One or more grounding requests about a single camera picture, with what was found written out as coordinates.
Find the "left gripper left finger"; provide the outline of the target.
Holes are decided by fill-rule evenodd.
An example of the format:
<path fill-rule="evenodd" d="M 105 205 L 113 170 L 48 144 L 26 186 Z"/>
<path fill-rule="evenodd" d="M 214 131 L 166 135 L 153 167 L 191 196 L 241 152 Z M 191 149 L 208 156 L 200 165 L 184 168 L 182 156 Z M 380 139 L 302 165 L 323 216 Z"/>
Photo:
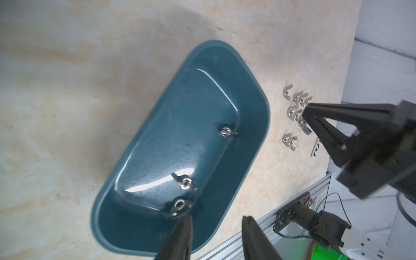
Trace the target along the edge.
<path fill-rule="evenodd" d="M 189 260 L 193 244 L 193 219 L 182 217 L 162 246 L 155 260 Z"/>

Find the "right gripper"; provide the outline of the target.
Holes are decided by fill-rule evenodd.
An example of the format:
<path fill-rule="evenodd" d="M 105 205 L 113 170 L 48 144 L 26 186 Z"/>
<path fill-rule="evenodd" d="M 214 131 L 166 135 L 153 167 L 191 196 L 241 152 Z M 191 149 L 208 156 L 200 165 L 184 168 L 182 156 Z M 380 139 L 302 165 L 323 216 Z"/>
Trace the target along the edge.
<path fill-rule="evenodd" d="M 334 164 L 343 167 L 337 180 L 360 199 L 385 185 L 408 199 L 416 197 L 416 105 L 311 103 L 303 118 Z M 354 125 L 345 135 L 326 119 Z"/>

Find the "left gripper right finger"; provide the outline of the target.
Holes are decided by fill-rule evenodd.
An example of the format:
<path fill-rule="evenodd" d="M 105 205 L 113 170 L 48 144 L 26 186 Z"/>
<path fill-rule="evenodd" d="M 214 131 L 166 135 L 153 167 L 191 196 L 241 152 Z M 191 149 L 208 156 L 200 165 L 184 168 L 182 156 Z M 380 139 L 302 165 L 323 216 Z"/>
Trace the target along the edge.
<path fill-rule="evenodd" d="M 242 218 L 242 242 L 245 260 L 282 259 L 251 216 L 243 216 Z"/>

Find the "teal plastic storage box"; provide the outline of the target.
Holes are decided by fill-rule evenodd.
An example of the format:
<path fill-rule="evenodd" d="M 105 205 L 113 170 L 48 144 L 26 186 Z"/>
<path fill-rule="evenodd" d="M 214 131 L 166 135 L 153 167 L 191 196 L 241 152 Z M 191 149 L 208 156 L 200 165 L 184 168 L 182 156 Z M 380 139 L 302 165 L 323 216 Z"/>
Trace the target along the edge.
<path fill-rule="evenodd" d="M 154 257 L 184 216 L 193 252 L 219 229 L 265 140 L 267 98 L 242 57 L 211 40 L 186 58 L 97 195 L 91 227 L 116 254 Z M 228 125 L 238 135 L 223 138 Z M 171 174 L 188 175 L 197 191 Z M 192 208 L 170 217 L 177 198 Z"/>

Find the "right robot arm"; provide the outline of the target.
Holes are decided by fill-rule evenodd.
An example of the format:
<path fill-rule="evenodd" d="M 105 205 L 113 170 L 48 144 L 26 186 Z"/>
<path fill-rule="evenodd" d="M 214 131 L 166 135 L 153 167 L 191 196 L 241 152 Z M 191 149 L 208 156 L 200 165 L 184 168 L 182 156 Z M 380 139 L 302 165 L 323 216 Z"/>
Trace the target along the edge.
<path fill-rule="evenodd" d="M 416 106 L 391 104 L 309 104 L 302 118 L 322 142 L 336 166 L 338 181 L 360 199 L 389 185 L 416 199 Z M 395 258 L 340 217 L 293 207 L 293 221 L 327 250 L 351 259 Z"/>

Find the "silver wing nut in box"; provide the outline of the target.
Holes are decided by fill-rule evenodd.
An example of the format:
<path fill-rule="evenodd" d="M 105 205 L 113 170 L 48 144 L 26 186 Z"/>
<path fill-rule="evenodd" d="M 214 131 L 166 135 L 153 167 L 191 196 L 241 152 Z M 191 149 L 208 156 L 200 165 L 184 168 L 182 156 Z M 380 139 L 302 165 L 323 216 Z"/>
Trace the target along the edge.
<path fill-rule="evenodd" d="M 193 202 L 190 200 L 185 200 L 183 198 L 177 198 L 171 207 L 170 217 L 175 217 L 186 210 L 192 208 Z"/>
<path fill-rule="evenodd" d="M 222 136 L 223 138 L 228 138 L 233 135 L 238 135 L 238 132 L 233 131 L 230 126 L 224 125 L 220 129 L 219 135 Z"/>
<path fill-rule="evenodd" d="M 193 180 L 188 175 L 177 175 L 172 173 L 171 176 L 182 190 L 198 190 L 198 187 L 193 184 Z"/>

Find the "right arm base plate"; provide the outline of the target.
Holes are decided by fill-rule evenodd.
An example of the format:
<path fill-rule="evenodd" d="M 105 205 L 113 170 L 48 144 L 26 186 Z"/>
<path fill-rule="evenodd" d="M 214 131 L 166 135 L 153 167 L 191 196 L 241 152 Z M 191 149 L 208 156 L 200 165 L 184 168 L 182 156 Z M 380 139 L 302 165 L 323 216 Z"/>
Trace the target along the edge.
<path fill-rule="evenodd" d="M 289 225 L 293 217 L 295 216 L 295 205 L 308 205 L 311 200 L 310 192 L 303 192 L 300 195 L 297 195 L 289 202 L 286 202 L 284 206 L 280 207 L 276 212 L 275 224 L 273 226 L 273 231 L 275 233 L 283 230 L 287 225 Z"/>

